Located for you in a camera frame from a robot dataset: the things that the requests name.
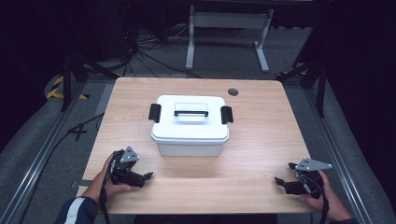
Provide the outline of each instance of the sleeve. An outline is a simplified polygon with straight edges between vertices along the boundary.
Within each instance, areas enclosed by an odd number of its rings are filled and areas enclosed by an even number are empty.
[[[96,202],[92,198],[77,197],[68,200],[62,205],[55,224],[93,223],[97,214],[98,208]]]
[[[355,218],[347,219],[339,222],[330,222],[330,224],[359,224],[358,220]]]

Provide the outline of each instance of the black latch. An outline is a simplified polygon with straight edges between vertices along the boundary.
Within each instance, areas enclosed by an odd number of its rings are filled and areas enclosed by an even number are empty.
[[[151,104],[149,108],[148,119],[154,120],[154,122],[159,123],[161,117],[161,105]]]
[[[220,109],[221,113],[221,123],[226,124],[228,122],[233,122],[233,110],[230,106],[224,105]]]

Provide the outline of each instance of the wooden table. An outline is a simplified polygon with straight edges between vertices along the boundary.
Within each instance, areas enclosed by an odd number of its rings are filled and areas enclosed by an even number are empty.
[[[239,91],[231,96],[228,89]],[[233,108],[230,139],[218,157],[161,156],[151,139],[151,103],[164,94],[220,96]],[[289,162],[309,157],[277,81],[120,77],[111,94],[83,179],[92,180],[115,150],[131,146],[138,174],[154,172],[142,188],[117,195],[111,214],[305,213],[274,176],[295,181]],[[81,194],[85,187],[80,187]]]

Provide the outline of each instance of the plastic storage box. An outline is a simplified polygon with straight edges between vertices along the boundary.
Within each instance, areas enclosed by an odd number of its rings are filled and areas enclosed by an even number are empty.
[[[164,156],[218,156],[233,111],[217,96],[162,95],[152,104],[151,137]]]

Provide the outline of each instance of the hand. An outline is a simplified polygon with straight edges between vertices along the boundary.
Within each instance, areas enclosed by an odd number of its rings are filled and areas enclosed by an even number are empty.
[[[90,186],[84,191],[84,193],[81,196],[90,197],[94,199],[97,204],[99,204],[99,196],[103,184],[103,179],[105,178],[107,166],[110,164],[112,158],[113,158],[113,154],[111,154],[107,158],[105,165],[102,168],[102,171],[93,179]],[[111,182],[111,180],[108,179],[105,185],[107,201],[110,201],[115,194],[129,191],[131,190],[131,188],[132,187],[127,184],[114,185],[113,182]]]
[[[349,214],[341,200],[338,198],[337,194],[332,189],[329,178],[322,171],[318,172],[323,179],[324,192],[326,194],[327,200],[329,201],[330,208],[327,215],[328,218],[334,221],[344,221],[353,218],[353,216]],[[321,211],[323,208],[323,195],[320,195],[318,199],[314,199],[309,194],[305,194],[302,195],[300,199],[319,211]]]

